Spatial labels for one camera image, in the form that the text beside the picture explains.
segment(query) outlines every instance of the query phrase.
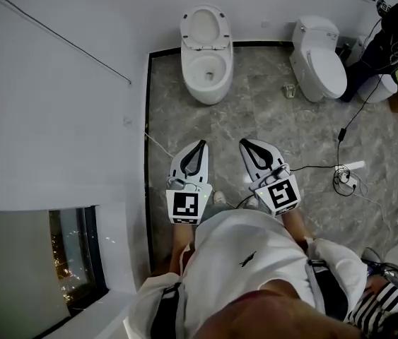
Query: electrical outlet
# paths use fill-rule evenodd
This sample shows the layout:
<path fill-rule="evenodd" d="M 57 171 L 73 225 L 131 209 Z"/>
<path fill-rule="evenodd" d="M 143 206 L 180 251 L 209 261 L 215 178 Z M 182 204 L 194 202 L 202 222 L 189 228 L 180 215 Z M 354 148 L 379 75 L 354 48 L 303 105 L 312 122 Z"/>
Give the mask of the electrical outlet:
<path fill-rule="evenodd" d="M 340 182 L 345 183 L 345 185 L 351 187 L 351 188 L 356 188 L 357 187 L 357 180 L 354 179 L 353 177 L 346 178 L 347 173 L 346 172 L 340 172 L 339 178 Z"/>

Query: toilet seat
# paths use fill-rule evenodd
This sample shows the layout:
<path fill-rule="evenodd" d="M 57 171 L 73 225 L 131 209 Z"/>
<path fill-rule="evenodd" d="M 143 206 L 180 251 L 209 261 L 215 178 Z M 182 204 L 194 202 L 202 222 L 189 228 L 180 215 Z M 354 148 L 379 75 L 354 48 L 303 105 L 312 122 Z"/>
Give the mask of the toilet seat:
<path fill-rule="evenodd" d="M 307 52 L 311 73 L 323 92 L 341 97 L 346 90 L 346 72 L 340 58 L 332 50 L 314 48 Z"/>
<path fill-rule="evenodd" d="M 199 5 L 188 10 L 183 15 L 180 31 L 185 45 L 193 50 L 222 50 L 230 43 L 226 16 L 210 5 Z"/>

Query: toilet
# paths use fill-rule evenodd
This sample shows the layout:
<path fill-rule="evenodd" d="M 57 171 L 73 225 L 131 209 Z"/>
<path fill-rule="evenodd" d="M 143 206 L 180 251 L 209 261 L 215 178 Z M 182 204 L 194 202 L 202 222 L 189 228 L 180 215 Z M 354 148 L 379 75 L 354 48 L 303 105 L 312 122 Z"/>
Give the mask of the toilet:
<path fill-rule="evenodd" d="M 368 44 L 373 40 L 372 38 L 366 41 L 367 37 L 360 36 L 354 43 L 353 49 L 348 59 L 345 61 L 346 66 L 353 65 L 362 56 L 363 51 Z M 376 103 L 386 100 L 398 90 L 398 85 L 389 74 L 378 74 L 369 78 L 359 89 L 358 96 L 367 103 Z"/>
<path fill-rule="evenodd" d="M 335 53 L 339 31 L 328 19 L 302 16 L 293 33 L 290 56 L 293 72 L 304 96 L 311 102 L 337 99 L 346 90 L 346 73 Z"/>
<path fill-rule="evenodd" d="M 220 102 L 233 77 L 233 42 L 227 17 L 211 5 L 183 14 L 182 72 L 191 95 L 205 105 Z"/>

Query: gray marble tile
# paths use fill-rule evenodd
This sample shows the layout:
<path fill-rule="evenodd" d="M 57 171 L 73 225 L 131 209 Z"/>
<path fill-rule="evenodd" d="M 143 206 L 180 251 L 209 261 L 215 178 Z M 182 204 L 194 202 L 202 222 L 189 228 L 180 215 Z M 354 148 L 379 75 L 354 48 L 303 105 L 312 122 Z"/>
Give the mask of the gray marble tile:
<path fill-rule="evenodd" d="M 172 154 L 206 139 L 209 182 L 215 190 L 224 191 L 233 205 L 250 194 L 250 178 L 238 146 L 241 138 L 274 144 L 293 169 L 335 165 L 340 128 L 363 104 L 358 97 L 349 104 L 339 100 L 311 103 L 300 89 L 293 99 L 286 99 L 283 85 L 297 83 L 288 60 L 291 52 L 272 47 L 235 48 L 230 92 L 211 107 L 197 102 L 187 91 L 179 54 L 153 60 L 150 134 Z M 343 164 L 364 161 L 365 166 L 354 172 L 366 182 L 368 192 L 358 184 L 355 193 L 359 196 L 336 194 L 333 168 L 297 171 L 306 223 L 317 237 L 347 245 L 358 254 L 366 246 L 382 254 L 398 243 L 398 114 L 391 113 L 387 101 L 365 105 L 341 142 L 339 159 Z M 148 165 L 153 250 L 159 263 L 172 246 L 165 202 L 170 157 L 149 143 Z M 383 218 L 391 227 L 390 234 Z"/>

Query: window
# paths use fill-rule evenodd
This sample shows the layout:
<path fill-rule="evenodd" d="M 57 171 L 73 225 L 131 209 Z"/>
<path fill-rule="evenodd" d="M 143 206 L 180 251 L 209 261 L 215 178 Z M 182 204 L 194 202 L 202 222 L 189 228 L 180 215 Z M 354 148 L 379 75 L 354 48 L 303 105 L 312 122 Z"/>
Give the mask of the window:
<path fill-rule="evenodd" d="M 95 208 L 49 212 L 57 278 L 72 316 L 106 292 L 95 223 Z"/>
<path fill-rule="evenodd" d="M 42 338 L 107 291 L 94 207 L 0 212 L 0 338 Z"/>

